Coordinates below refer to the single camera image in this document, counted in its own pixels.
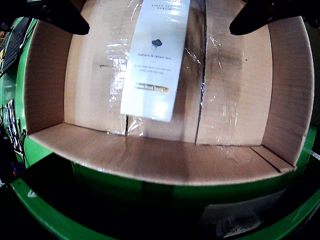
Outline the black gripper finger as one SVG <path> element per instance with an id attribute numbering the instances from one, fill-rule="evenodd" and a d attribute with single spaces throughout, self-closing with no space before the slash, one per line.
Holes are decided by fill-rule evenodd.
<path id="1" fill-rule="evenodd" d="M 69 0 L 27 0 L 24 15 L 74 35 L 86 35 L 90 30 L 88 22 Z"/>
<path id="2" fill-rule="evenodd" d="M 309 0 L 249 0 L 229 25 L 234 36 L 252 33 L 272 22 L 307 16 Z"/>

